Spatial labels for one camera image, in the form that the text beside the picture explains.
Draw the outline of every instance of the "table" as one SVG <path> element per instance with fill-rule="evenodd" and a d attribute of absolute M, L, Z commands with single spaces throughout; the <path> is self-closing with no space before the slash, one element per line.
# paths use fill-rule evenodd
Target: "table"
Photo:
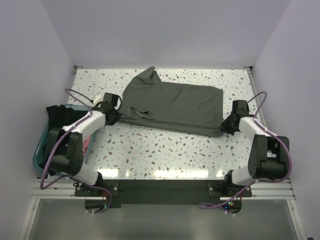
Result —
<path fill-rule="evenodd" d="M 78 69 L 72 89 L 90 98 L 122 92 L 144 69 Z M 223 118 L 233 100 L 249 100 L 245 69 L 156 69 L 163 82 L 223 89 Z M 77 102 L 70 98 L 70 104 Z M 249 103 L 253 113 L 256 102 Z M 104 179 L 223 179 L 248 162 L 251 141 L 241 132 L 218 138 L 116 123 L 98 130 L 86 164 Z"/>

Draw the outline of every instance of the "folded clothing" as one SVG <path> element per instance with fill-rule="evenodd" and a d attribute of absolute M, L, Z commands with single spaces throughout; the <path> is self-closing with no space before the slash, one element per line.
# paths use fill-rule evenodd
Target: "folded clothing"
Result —
<path fill-rule="evenodd" d="M 123 92 L 120 121 L 187 134 L 220 137 L 223 90 L 162 82 L 155 67 L 135 76 Z"/>

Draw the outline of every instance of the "blue laundry basket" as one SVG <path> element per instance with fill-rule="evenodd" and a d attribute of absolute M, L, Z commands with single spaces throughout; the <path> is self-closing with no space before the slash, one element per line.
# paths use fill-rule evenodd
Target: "blue laundry basket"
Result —
<path fill-rule="evenodd" d="M 65 104 L 64 105 L 66 108 L 73 108 L 74 110 L 80 110 L 80 111 L 86 111 L 88 110 L 87 107 L 85 106 L 82 106 L 82 105 L 73 105 L 73 104 Z M 44 170 L 39 166 L 40 163 L 43 162 L 44 160 L 44 151 L 43 151 L 43 147 L 44 145 L 47 143 L 47 140 L 48 140 L 48 128 L 49 128 L 49 125 L 47 124 L 44 131 L 43 131 L 43 134 L 41 136 L 41 139 L 38 143 L 38 145 L 36 146 L 36 149 L 35 149 L 35 152 L 34 152 L 34 155 L 33 155 L 33 165 L 35 167 L 35 169 L 37 169 L 39 172 L 43 172 Z M 89 142 L 89 145 L 88 145 L 88 149 L 85 153 L 85 156 L 83 158 L 83 162 L 85 163 L 89 157 L 89 154 L 91 152 L 91 148 L 94 144 L 94 140 L 95 140 L 95 137 L 96 137 L 96 134 L 97 132 L 95 131 L 92 135 L 91 135 L 91 139 L 90 139 L 90 142 Z"/>

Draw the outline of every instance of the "gray floor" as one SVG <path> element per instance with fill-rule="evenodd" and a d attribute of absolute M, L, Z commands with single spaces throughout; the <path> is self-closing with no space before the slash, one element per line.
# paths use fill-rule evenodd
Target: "gray floor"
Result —
<path fill-rule="evenodd" d="M 296 240 L 285 200 L 247 200 L 236 217 L 193 205 L 123 205 L 93 217 L 83 200 L 41 200 L 31 240 Z"/>

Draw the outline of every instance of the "white wall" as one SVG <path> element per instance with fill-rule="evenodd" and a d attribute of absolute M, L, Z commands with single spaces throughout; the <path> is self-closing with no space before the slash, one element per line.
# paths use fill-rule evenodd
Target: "white wall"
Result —
<path fill-rule="evenodd" d="M 0 1 L 0 239 L 20 235 L 45 107 L 65 102 L 72 68 L 39 0 Z"/>
<path fill-rule="evenodd" d="M 290 0 L 42 0 L 76 65 L 253 66 Z"/>
<path fill-rule="evenodd" d="M 292 185 L 308 236 L 320 239 L 320 1 L 292 0 L 253 68 L 270 129 L 290 139 Z"/>

